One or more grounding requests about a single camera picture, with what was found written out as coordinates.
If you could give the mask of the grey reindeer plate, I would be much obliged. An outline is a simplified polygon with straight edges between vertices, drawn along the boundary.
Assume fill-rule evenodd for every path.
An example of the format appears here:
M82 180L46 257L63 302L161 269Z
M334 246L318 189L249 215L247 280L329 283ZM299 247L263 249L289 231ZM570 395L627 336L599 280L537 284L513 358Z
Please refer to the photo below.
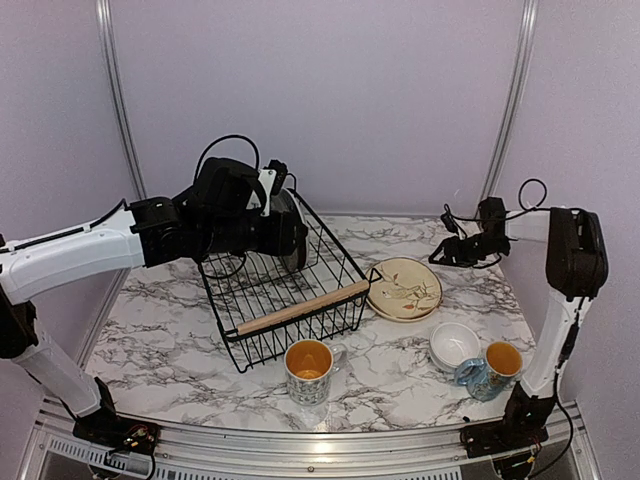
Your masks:
M278 193L271 206L280 215L278 257L287 272L297 272L305 267L308 250L308 227L301 207L287 189Z

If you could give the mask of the cream gold rimmed plate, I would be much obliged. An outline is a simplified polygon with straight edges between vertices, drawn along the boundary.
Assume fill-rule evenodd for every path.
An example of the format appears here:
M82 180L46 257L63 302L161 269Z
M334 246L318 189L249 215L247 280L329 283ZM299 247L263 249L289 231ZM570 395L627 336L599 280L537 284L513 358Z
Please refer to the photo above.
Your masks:
M411 258L394 257L377 262L365 276L370 281L369 307L388 320L420 321L436 310L443 299L436 274Z

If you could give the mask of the black wire dish rack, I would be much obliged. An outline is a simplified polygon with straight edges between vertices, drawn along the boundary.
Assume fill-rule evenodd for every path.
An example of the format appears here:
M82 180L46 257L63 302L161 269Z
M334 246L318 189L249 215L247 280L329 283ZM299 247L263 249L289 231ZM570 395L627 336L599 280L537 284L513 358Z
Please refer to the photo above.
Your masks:
M366 297L381 279L366 274L326 223L292 188L280 193L308 233L290 256L210 255L198 266L220 338L245 373L299 340L328 340L358 329Z

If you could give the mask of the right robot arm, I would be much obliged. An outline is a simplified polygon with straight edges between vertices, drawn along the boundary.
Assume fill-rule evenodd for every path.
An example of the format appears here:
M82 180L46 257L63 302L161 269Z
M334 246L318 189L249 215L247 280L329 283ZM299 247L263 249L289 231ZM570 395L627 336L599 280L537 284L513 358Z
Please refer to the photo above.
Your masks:
M515 448L534 428L545 425L558 401L558 390L583 318L608 277L606 247L597 214L580 208L520 207L506 209L502 199L488 197L478 207L480 231L466 234L460 218L441 216L450 237L428 260L434 265L483 269L488 257L502 259L514 241L541 242L546 247L545 274L549 303L534 356L525 364L514 346L495 342L481 358L466 360L456 383L478 400L492 400L508 382L515 384L495 438Z

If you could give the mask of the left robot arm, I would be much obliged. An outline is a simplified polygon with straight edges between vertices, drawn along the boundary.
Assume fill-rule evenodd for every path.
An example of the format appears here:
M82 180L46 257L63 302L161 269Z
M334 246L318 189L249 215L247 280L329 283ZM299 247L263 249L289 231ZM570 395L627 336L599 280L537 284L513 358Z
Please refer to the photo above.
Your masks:
M263 169L229 158L205 160L173 198L120 202L103 217L1 248L1 357L58 396L106 445L125 438L108 389L88 376L36 323L32 298L116 270L152 268L212 254L294 256L304 265L307 226L282 186L287 166Z

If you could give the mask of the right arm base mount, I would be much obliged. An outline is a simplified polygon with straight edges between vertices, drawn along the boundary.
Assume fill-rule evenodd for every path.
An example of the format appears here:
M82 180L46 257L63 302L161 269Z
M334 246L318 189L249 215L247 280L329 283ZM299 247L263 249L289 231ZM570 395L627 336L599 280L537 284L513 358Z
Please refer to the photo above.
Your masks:
M501 420L468 424L460 430L460 441L469 458L497 455L534 446L549 438L545 427L510 429Z

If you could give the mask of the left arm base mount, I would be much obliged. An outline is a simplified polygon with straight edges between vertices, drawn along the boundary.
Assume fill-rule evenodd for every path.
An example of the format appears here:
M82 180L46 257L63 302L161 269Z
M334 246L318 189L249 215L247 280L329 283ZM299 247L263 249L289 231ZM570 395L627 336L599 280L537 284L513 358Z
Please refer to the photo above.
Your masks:
M78 420L73 428L76 438L109 447L115 453L134 452L150 455L155 451L160 427L156 423L117 417L115 420Z

